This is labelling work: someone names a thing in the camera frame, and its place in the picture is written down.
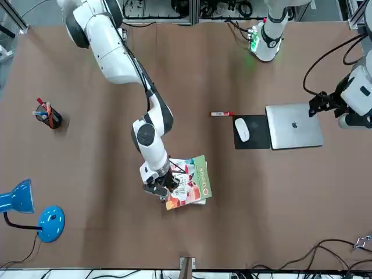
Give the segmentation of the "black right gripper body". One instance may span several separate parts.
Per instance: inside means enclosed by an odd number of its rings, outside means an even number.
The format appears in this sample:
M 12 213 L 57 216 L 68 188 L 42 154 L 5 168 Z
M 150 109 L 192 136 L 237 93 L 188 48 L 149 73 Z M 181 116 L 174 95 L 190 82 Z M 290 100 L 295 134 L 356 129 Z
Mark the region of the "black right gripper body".
M 180 180 L 175 177 L 171 170 L 169 170 L 164 176 L 158 177 L 155 180 L 156 188 L 166 188 L 169 192 L 173 192 L 180 184 Z

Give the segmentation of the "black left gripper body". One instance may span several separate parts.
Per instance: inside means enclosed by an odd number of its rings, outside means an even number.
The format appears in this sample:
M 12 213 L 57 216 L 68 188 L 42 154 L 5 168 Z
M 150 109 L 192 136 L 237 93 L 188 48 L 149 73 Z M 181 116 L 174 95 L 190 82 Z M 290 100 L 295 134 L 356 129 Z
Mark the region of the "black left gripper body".
M 353 113 L 349 105 L 341 98 L 341 94 L 349 85 L 350 74 L 344 77 L 336 86 L 333 93 L 327 95 L 322 91 L 320 96 L 315 97 L 315 112 L 326 112 L 335 109 L 335 113 Z

